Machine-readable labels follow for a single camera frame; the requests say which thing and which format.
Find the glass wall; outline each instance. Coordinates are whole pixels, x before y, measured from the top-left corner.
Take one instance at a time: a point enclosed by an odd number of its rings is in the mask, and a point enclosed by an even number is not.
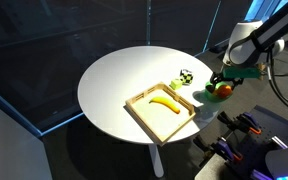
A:
[[[288,3],[288,0],[254,0],[246,14],[245,19],[258,19],[265,22],[286,3]]]
[[[18,111],[19,121],[47,132],[82,113],[79,79],[100,57],[144,45],[195,55],[227,39],[249,5],[238,0],[0,0],[0,97]]]

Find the round white table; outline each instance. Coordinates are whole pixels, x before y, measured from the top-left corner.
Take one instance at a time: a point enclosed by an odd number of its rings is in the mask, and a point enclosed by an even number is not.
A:
[[[127,112],[125,101],[159,82],[169,85],[181,69],[192,71],[194,78],[176,92],[196,107],[196,116],[168,140],[173,142],[196,134],[219,110],[219,104],[209,103],[201,93],[212,71],[195,57],[157,46],[121,49],[94,62],[78,86],[80,107],[97,128],[123,141],[149,145],[157,177],[164,174],[157,145]]]

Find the wooden tray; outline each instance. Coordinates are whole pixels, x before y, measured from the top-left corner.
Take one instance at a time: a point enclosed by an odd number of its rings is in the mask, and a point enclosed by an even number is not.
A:
[[[180,109],[176,114],[159,103],[149,103],[155,96],[171,99]],[[154,143],[163,146],[195,116],[194,106],[163,82],[126,100],[126,107]]]

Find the yellow banana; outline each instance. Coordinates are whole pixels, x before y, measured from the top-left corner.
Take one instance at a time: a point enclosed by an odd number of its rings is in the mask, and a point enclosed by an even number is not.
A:
[[[180,109],[176,107],[176,105],[170,99],[166,97],[156,96],[150,100],[150,103],[151,102],[163,104],[166,107],[170,108],[172,111],[174,111],[176,114],[180,113]]]

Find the checkered cube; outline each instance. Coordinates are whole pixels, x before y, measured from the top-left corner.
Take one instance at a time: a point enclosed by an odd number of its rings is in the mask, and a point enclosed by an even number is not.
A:
[[[187,69],[182,69],[180,79],[183,81],[184,85],[189,85],[193,81],[193,73]]]

